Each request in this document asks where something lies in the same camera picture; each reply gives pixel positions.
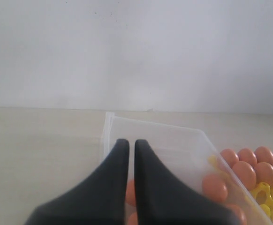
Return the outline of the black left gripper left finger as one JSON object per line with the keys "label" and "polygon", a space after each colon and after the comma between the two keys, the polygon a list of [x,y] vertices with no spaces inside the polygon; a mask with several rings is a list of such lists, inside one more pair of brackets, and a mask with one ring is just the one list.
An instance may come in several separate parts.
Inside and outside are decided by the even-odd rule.
{"label": "black left gripper left finger", "polygon": [[123,225],[129,142],[118,139],[105,160],[76,187],[38,206],[27,225]]}

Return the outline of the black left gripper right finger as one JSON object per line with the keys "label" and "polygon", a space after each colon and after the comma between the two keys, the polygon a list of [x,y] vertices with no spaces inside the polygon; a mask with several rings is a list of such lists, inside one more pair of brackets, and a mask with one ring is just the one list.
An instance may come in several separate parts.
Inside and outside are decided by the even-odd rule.
{"label": "black left gripper right finger", "polygon": [[134,180],[140,225],[239,225],[230,209],[181,182],[146,140],[135,142]]}

